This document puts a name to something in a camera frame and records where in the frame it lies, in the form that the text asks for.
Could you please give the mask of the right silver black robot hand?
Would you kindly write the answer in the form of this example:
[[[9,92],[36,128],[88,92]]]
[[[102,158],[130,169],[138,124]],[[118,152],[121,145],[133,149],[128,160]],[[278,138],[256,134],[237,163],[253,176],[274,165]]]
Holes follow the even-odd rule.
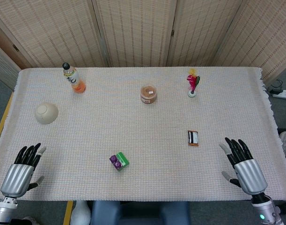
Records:
[[[221,143],[219,146],[224,150],[235,171],[237,176],[235,184],[248,195],[263,193],[268,184],[258,162],[253,158],[247,145],[241,139],[236,141],[226,137],[225,141],[226,145]]]

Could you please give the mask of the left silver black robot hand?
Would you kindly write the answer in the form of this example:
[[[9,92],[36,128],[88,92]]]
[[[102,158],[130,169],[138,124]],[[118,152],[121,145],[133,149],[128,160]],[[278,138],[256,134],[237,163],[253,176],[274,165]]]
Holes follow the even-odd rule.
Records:
[[[31,189],[38,187],[44,180],[44,176],[39,177],[35,182],[31,182],[33,173],[46,151],[46,147],[41,144],[24,146],[17,154],[14,163],[10,166],[3,184],[1,193],[5,197],[20,198]]]

